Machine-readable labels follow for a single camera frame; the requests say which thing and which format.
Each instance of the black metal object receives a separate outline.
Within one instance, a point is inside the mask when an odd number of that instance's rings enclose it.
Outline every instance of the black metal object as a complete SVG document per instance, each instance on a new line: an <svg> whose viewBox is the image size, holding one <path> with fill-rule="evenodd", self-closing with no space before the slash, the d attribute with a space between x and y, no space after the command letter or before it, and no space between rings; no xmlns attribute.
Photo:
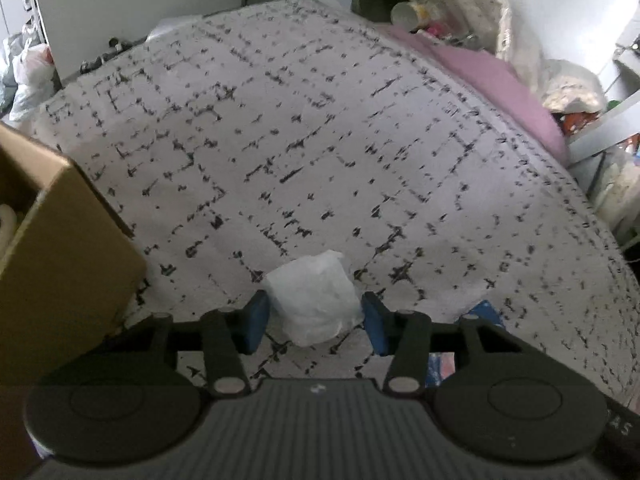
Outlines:
<svg viewBox="0 0 640 480"><path fill-rule="evenodd" d="M52 456L31 478L84 480L97 466L118 480L638 474L640 418L579 374L482 320L434 323L371 293L362 307L374 351L394 356L381 391L268 380L251 393L239 353L264 334L264 292L198 322L144 320L31 394L26 426ZM188 350L204 354L204 390L175 372ZM456 356L437 388L424 386L431 352Z"/></svg>

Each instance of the white tablecloth with black pattern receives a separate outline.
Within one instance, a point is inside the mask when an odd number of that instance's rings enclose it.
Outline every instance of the white tablecloth with black pattern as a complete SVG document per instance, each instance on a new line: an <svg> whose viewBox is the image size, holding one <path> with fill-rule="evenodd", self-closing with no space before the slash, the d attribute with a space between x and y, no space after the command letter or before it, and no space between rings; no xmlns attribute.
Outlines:
<svg viewBox="0 0 640 480"><path fill-rule="evenodd" d="M242 306L264 273L327 249L392 309L509 330L622 398L639 288L568 173L508 117L370 24L313 0L219 14L55 96L34 136L86 170L148 277L127 313ZM382 378L361 327L296 348L273 319L266 376ZM180 356L202 380L202 362Z"/></svg>

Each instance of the pink fabric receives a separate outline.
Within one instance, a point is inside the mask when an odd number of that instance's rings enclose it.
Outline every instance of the pink fabric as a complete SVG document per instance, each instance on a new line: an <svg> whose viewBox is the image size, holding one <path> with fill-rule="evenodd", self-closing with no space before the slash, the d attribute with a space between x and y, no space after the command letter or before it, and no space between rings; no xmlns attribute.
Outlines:
<svg viewBox="0 0 640 480"><path fill-rule="evenodd" d="M449 71L476 88L495 106L509 114L563 166L568 152L562 131L551 114L513 75L508 63L487 52L433 44L419 34L409 34L393 27L382 31L420 54L431 57Z"/></svg>

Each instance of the gray panel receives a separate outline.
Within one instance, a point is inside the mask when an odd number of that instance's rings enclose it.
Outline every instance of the gray panel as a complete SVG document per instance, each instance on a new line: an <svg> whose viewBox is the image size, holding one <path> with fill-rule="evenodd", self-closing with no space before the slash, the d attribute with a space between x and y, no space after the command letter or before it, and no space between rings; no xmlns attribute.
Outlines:
<svg viewBox="0 0 640 480"><path fill-rule="evenodd" d="M215 403L175 449L129 467L85 469L49 460L31 480L340 480L608 478L583 458L540 470L496 465L443 437L424 408L366 380L267 380Z"/></svg>

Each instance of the cardboard box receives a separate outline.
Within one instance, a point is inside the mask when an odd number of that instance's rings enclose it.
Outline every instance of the cardboard box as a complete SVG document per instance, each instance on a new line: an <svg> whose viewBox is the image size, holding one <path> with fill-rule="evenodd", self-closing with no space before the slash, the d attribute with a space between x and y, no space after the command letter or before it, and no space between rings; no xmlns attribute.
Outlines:
<svg viewBox="0 0 640 480"><path fill-rule="evenodd" d="M34 384L118 325L144 277L130 231L73 161L0 124L0 385Z"/></svg>

